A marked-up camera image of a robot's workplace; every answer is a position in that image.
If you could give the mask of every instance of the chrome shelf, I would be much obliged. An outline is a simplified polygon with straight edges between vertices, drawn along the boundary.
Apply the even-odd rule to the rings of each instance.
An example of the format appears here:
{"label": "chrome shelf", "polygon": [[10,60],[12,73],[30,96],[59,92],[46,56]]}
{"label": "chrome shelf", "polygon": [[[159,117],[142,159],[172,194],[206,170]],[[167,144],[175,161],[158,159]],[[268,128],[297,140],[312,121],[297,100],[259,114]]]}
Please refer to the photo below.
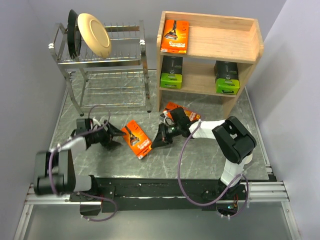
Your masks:
{"label": "chrome shelf", "polygon": [[[73,105],[81,116],[95,105],[98,105],[95,111],[139,108],[151,112],[143,21],[139,21],[139,25],[110,24],[104,28],[112,44],[112,52],[107,58],[94,54],[82,41],[80,55],[72,59],[66,44],[68,30],[62,23],[55,24],[48,48],[66,80]],[[123,68],[128,66],[141,66],[142,69]],[[83,81],[79,102],[75,98],[72,84],[75,76],[77,81],[81,77]]]}

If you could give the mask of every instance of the cable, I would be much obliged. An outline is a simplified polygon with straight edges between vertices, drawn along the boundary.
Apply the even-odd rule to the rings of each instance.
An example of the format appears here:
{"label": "cable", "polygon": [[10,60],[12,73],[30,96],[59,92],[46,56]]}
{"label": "cable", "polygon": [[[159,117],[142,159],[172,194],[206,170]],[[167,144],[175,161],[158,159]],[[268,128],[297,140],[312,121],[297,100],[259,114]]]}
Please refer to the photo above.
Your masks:
{"label": "cable", "polygon": [[118,211],[118,206],[117,206],[116,202],[113,201],[112,199],[106,198],[106,197],[102,197],[102,196],[94,196],[94,195],[90,195],[90,194],[87,194],[87,193],[84,193],[84,192],[79,192],[79,193],[80,193],[80,195],[83,195],[83,196],[86,196],[86,197],[95,198],[95,199],[104,200],[104,201],[110,202],[110,203],[112,203],[114,205],[114,212],[110,216],[108,216],[106,218],[93,219],[93,218],[89,218],[87,216],[82,216],[84,219],[86,219],[88,221],[91,221],[91,222],[103,222],[103,221],[111,219],[114,215],[116,215],[116,213]]}
{"label": "cable", "polygon": [[95,107],[99,107],[100,105],[94,105],[92,108],[90,108],[89,112],[88,112],[88,119],[90,118],[90,113],[92,112],[92,110],[95,108]]}
{"label": "cable", "polygon": [[228,186],[226,186],[226,188],[223,190],[223,192],[213,201],[211,202],[208,202],[208,203],[199,203],[199,202],[196,202],[194,200],[192,200],[186,193],[186,191],[184,190],[184,187],[182,185],[182,182],[181,182],[181,177],[180,177],[180,167],[181,167],[181,161],[182,161],[182,155],[184,153],[184,150],[189,142],[189,140],[192,138],[192,136],[194,135],[194,133],[200,128],[201,126],[201,120],[199,119],[199,124],[198,126],[193,130],[193,132],[187,137],[187,139],[185,140],[183,146],[182,146],[182,149],[181,149],[181,152],[180,152],[180,156],[179,156],[179,161],[178,161],[178,168],[177,168],[177,179],[178,179],[178,183],[179,183],[179,187],[180,187],[180,190],[181,192],[183,193],[183,195],[185,196],[185,198],[192,204],[196,205],[196,206],[199,206],[199,207],[207,207],[207,206],[210,206],[210,205],[213,205],[215,204],[217,201],[219,201],[225,194],[226,192],[228,191],[228,189],[231,187],[231,185],[239,178],[239,177],[243,177],[245,179],[245,182],[246,182],[246,189],[247,189],[247,193],[246,193],[246,197],[245,197],[245,201],[244,201],[244,205],[242,206],[242,208],[234,215],[230,216],[230,217],[235,217],[236,215],[238,215],[240,212],[243,211],[243,209],[246,207],[247,205],[247,202],[248,202],[248,197],[249,197],[249,182],[248,182],[248,179],[242,175],[242,174],[238,174],[237,176],[234,177],[234,179],[232,179],[232,181],[229,183]]}
{"label": "cable", "polygon": [[[82,132],[82,133],[80,133],[80,134],[78,134],[78,135],[76,135],[76,136],[68,139],[66,142],[64,142],[63,144],[61,144],[59,147],[56,147],[56,148],[51,152],[50,157],[49,157],[48,172],[49,172],[49,180],[50,180],[51,190],[52,190],[52,192],[53,192],[55,195],[59,196],[59,193],[58,193],[58,191],[57,191],[57,189],[56,189],[56,186],[55,186],[55,183],[54,183],[53,174],[52,174],[52,163],[53,163],[54,155],[59,151],[59,149],[63,148],[66,144],[70,143],[70,142],[73,141],[74,139],[79,138],[79,137],[83,137],[83,136],[86,136],[86,135],[88,135],[88,134],[95,133],[95,132],[98,132],[98,131],[102,130],[105,126],[108,125],[108,123],[109,123],[109,121],[110,121],[110,117],[111,117],[111,113],[109,112],[108,120],[105,121],[105,123],[104,123],[102,126],[98,127],[97,129],[92,129],[92,130],[89,130],[89,131]],[[110,218],[112,218],[112,217],[116,214],[116,212],[118,211],[118,206],[117,206],[116,202],[113,201],[112,199],[109,199],[109,198],[106,198],[106,197],[101,197],[101,196],[94,196],[94,195],[90,195],[90,194],[87,194],[87,193],[84,193],[84,192],[79,192],[79,194],[81,194],[81,195],[83,195],[83,196],[86,196],[86,197],[91,197],[91,198],[100,199],[100,200],[104,200],[104,201],[110,202],[110,203],[112,203],[112,204],[114,205],[114,207],[115,207],[115,208],[114,208],[114,212],[113,212],[110,216],[108,216],[108,217],[106,217],[106,218],[103,218],[103,219],[92,219],[92,218],[89,218],[89,217],[87,217],[87,216],[83,216],[83,218],[84,218],[84,219],[87,219],[88,221],[91,221],[91,222],[102,222],[102,221],[106,221],[106,220],[109,220]]]}

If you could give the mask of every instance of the beige plate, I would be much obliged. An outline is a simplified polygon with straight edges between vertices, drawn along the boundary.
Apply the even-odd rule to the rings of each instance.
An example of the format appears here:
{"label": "beige plate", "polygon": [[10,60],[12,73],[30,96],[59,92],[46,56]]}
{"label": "beige plate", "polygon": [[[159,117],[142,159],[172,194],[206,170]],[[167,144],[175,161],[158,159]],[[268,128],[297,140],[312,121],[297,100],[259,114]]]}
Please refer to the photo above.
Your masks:
{"label": "beige plate", "polygon": [[102,23],[88,13],[81,13],[77,19],[83,40],[99,57],[107,58],[111,53],[111,41]]}

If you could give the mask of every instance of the plate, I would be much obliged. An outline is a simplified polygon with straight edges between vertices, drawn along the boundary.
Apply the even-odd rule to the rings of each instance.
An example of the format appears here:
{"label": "plate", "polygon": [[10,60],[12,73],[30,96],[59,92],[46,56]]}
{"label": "plate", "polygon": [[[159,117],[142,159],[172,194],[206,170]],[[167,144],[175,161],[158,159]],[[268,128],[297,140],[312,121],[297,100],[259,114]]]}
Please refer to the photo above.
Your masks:
{"label": "plate", "polygon": [[81,49],[81,33],[77,25],[78,14],[71,9],[68,16],[67,26],[67,43],[69,49],[70,58],[75,59],[80,54]]}
{"label": "plate", "polygon": [[111,53],[111,41],[102,23],[88,13],[79,14],[77,23],[88,47],[99,57],[107,58]]}

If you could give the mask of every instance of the glossy surface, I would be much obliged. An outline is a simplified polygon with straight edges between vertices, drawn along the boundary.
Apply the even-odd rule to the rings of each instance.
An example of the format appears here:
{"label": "glossy surface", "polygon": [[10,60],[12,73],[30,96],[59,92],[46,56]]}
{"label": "glossy surface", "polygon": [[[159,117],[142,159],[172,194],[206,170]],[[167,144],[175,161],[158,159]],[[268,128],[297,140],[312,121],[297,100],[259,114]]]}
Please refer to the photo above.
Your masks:
{"label": "glossy surface", "polygon": [[[105,218],[109,213],[99,215]],[[106,222],[80,218],[77,205],[36,205],[25,240],[290,240],[280,202],[250,203],[231,221],[214,211],[121,211]]]}
{"label": "glossy surface", "polygon": [[[110,122],[121,129],[126,123],[134,119],[148,137],[153,140],[158,131],[160,113],[156,108],[156,71],[149,71],[150,76],[150,101],[152,112],[147,113],[145,110],[131,112],[111,112]],[[102,87],[110,87],[113,83],[106,80],[100,84]],[[132,78],[124,83],[126,86],[137,81]],[[74,95],[77,99],[81,96],[82,80],[76,78],[72,84]],[[111,94],[104,95],[106,101],[114,101],[114,98],[123,100],[124,96]],[[221,120],[223,111],[221,100],[218,96],[200,95],[192,93],[163,91],[162,107],[172,101],[179,105],[185,106],[191,110],[200,113],[205,121]],[[251,131],[257,140],[257,147],[253,151],[252,161],[244,166],[244,174],[250,180],[267,180],[266,163],[258,141],[257,129],[245,92],[239,97],[239,100],[233,108],[231,115],[236,116]],[[107,118],[107,112],[91,113],[91,117]],[[53,146],[57,143],[64,142],[76,127],[76,119],[80,118],[76,109],[72,105],[70,98],[67,97],[63,107],[61,118],[54,135]],[[170,147],[153,149],[145,158],[139,160],[125,143],[122,137],[114,138],[115,141],[122,144],[121,147],[107,151],[100,144],[92,145],[88,150],[82,152],[74,160],[74,168],[80,175],[95,175],[98,177],[128,177],[128,178],[170,178],[177,177],[178,157],[184,141],[182,136],[173,139],[173,145]],[[216,141],[211,139],[191,140],[186,147],[182,157],[181,177],[190,179],[219,179],[224,166],[225,158]]]}

